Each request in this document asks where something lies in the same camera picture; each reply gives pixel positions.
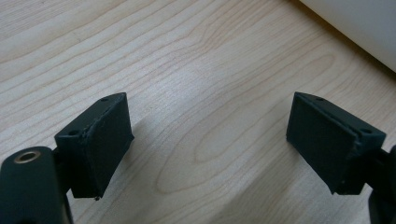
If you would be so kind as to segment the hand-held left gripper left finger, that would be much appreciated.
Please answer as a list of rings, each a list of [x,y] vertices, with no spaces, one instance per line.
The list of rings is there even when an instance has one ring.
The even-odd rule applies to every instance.
[[[133,140],[124,92],[96,101],[59,131],[55,142],[73,196],[102,197]]]

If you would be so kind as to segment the white plastic bin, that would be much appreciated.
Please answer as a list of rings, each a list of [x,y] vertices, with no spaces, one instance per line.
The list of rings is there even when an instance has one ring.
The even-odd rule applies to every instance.
[[[300,0],[396,72],[396,0]]]

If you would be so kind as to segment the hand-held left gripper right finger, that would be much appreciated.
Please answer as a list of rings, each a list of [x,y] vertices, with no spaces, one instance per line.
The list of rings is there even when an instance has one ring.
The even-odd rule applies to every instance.
[[[332,193],[361,193],[369,160],[385,138],[376,127],[323,98],[303,92],[293,96],[287,141]]]

